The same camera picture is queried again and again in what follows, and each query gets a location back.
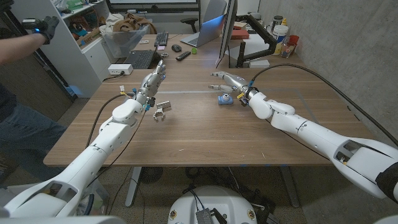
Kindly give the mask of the black and white gloved hand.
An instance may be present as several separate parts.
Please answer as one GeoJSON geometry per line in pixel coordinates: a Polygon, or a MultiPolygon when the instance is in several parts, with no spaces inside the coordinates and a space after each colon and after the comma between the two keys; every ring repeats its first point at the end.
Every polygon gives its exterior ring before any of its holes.
{"type": "Polygon", "coordinates": [[[24,19],[22,26],[33,33],[40,33],[45,37],[44,45],[48,45],[55,35],[55,29],[58,26],[59,19],[56,16],[46,16],[43,20],[34,18],[24,19]]]}

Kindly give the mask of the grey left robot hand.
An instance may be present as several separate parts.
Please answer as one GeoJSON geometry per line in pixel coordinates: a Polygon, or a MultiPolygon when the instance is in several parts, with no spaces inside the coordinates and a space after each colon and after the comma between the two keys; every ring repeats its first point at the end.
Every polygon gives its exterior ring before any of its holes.
{"type": "Polygon", "coordinates": [[[165,79],[164,61],[160,60],[155,70],[144,77],[141,87],[136,93],[136,101],[144,105],[147,101],[154,97],[162,81],[165,79]]]}

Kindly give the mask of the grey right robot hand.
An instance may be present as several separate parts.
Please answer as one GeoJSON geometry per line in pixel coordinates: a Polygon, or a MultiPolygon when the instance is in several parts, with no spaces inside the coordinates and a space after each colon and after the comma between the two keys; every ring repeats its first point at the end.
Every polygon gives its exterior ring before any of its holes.
{"type": "Polygon", "coordinates": [[[223,93],[238,92],[237,99],[243,100],[245,103],[248,103],[255,94],[259,93],[259,90],[253,87],[252,81],[248,82],[240,76],[228,72],[213,72],[211,76],[221,78],[225,85],[209,85],[208,88],[220,90],[223,93]]]}

